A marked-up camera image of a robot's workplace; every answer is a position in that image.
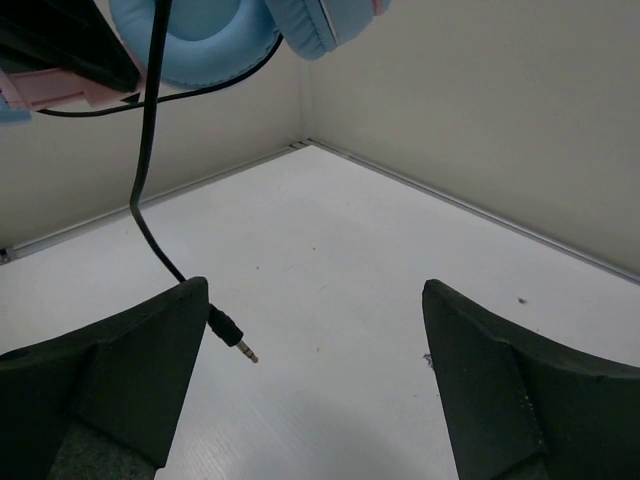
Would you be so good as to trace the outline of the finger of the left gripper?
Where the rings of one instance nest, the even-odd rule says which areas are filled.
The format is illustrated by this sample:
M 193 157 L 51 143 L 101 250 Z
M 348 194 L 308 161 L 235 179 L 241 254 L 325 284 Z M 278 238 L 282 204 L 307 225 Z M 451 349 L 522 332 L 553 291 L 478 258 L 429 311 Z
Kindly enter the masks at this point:
M 2 0 L 1 70 L 60 68 L 120 92 L 140 72 L 92 1 Z

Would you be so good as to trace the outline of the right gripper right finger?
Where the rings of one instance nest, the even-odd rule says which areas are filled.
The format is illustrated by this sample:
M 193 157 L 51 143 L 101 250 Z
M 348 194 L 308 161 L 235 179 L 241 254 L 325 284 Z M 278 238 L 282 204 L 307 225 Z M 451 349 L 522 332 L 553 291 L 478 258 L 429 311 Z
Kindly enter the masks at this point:
M 461 479 L 636 479 L 638 368 L 425 283 L 429 353 Z

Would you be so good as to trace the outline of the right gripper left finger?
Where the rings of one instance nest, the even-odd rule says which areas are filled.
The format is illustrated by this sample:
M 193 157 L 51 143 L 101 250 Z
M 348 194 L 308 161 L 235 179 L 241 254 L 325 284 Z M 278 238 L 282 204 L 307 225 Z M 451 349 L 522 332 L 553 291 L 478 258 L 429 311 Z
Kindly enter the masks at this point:
M 4 479 L 152 479 L 165 467 L 208 318 L 192 278 L 1 357 Z

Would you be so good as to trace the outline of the blue pink cat-ear headphones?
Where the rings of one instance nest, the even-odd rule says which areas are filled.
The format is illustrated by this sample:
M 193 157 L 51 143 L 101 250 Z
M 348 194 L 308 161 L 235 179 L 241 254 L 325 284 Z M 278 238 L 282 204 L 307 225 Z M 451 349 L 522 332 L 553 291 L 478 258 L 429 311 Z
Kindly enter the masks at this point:
M 101 14 L 140 72 L 138 88 L 120 92 L 60 68 L 10 74 L 1 70 L 1 121 L 41 112 L 66 117 L 84 101 L 91 118 L 142 107 L 157 1 L 111 1 Z M 161 81 L 175 98 L 226 89 L 266 65 L 282 43 L 315 61 L 360 35 L 389 9 L 387 1 L 174 1 L 164 43 Z

